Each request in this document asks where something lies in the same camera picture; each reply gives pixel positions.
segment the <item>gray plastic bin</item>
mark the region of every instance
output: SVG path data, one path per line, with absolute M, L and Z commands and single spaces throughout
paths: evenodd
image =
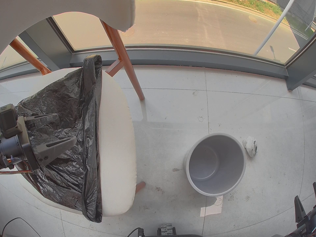
M 234 137 L 209 134 L 191 148 L 184 169 L 192 187 L 199 193 L 217 197 L 234 189 L 246 169 L 246 152 Z

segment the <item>curb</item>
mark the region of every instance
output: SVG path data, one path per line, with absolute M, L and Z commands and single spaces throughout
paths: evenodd
M 246 6 L 242 6 L 242 5 L 239 5 L 239 4 L 234 4 L 234 3 L 231 3 L 231 2 L 227 2 L 227 1 L 222 1 L 222 0 L 192 0 L 192 1 L 202 1 L 202 2 L 212 3 L 212 4 L 214 4 L 214 3 L 224 4 L 224 5 L 226 5 L 226 6 L 229 7 L 229 8 L 232 8 L 232 9 L 242 9 L 242 10 L 245 11 L 245 12 L 249 12 L 249 13 L 255 14 L 255 15 L 257 15 L 257 16 L 260 16 L 260 17 L 262 17 L 262 18 L 265 18 L 265 19 L 267 19 L 267 20 L 270 20 L 271 22 L 274 22 L 274 23 L 277 21 L 276 18 L 273 18 L 273 17 L 271 17 L 271 16 L 268 16 L 268 15 L 266 15 L 266 14 L 260 12 L 260 11 L 253 10 L 253 9 L 248 8 L 248 7 L 246 7 Z M 283 22 L 281 22 L 281 24 L 282 24 L 283 26 L 285 26 L 286 28 L 288 28 L 289 30 L 291 30 L 293 33 L 295 33 L 295 34 L 301 36 L 302 38 L 307 39 L 307 40 L 309 39 L 309 38 L 308 38 L 306 35 L 304 35 L 303 33 L 299 32 L 298 30 L 296 30 L 296 29 L 294 29 L 294 28 L 291 28 L 290 25 L 288 25 L 288 24 L 286 24 L 286 23 L 283 23 Z

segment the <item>garbage bag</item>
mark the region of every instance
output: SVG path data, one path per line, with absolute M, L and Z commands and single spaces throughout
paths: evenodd
M 58 124 L 28 132 L 34 149 L 43 143 L 77 137 L 74 147 L 24 177 L 45 198 L 82 211 L 87 219 L 98 223 L 102 220 L 98 137 L 101 87 L 101 56 L 90 55 L 84 59 L 82 68 L 68 73 L 16 106 L 18 116 L 59 115 Z M 17 167 L 29 169 L 23 162 Z

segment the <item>chair backrest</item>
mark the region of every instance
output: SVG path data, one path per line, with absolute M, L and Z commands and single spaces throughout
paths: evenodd
M 92 14 L 126 31 L 134 24 L 135 0 L 0 0 L 0 54 L 33 24 L 70 11 Z

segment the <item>chair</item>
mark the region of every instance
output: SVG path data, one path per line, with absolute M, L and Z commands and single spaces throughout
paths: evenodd
M 107 73 L 102 73 L 99 137 L 104 139 L 100 140 L 99 146 L 103 216 L 126 212 L 132 206 L 135 193 L 145 183 L 136 185 L 136 148 L 132 119 L 126 97 L 112 76 L 124 66 L 139 98 L 144 99 L 118 33 L 118 30 L 125 31 L 133 25 L 135 0 L 0 0 L 0 8 L 0 53 L 11 43 L 11 46 L 20 48 L 20 52 L 28 57 L 29 54 L 19 46 L 15 37 L 38 21 L 70 11 L 80 11 L 100 18 L 118 55 L 118 60 L 107 69 Z M 76 69 L 50 72 L 42 64 L 41 66 L 40 71 L 44 76 L 31 94 Z M 42 202 L 81 213 L 45 199 L 20 174 L 16 176 L 23 187 Z

